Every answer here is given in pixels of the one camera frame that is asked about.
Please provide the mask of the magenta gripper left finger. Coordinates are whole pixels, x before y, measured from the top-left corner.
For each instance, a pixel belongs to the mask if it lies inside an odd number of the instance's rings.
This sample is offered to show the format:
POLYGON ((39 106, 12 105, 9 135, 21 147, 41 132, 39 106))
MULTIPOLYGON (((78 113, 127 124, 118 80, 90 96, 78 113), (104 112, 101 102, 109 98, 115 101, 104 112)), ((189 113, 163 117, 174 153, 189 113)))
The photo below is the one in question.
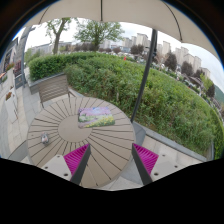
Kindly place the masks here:
POLYGON ((90 157, 90 145, 81 146, 65 156, 56 155, 42 169, 79 185, 90 157))

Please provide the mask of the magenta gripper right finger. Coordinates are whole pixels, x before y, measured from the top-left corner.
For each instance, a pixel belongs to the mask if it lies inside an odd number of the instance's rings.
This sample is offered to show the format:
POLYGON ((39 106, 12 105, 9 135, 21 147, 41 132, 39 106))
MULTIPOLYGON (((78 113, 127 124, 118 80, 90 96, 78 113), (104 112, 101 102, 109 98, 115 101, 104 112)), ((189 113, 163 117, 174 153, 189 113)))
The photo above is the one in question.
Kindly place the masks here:
POLYGON ((144 185, 181 169, 180 165, 171 163, 166 155, 159 157, 158 154, 135 143, 132 144, 132 156, 144 185))

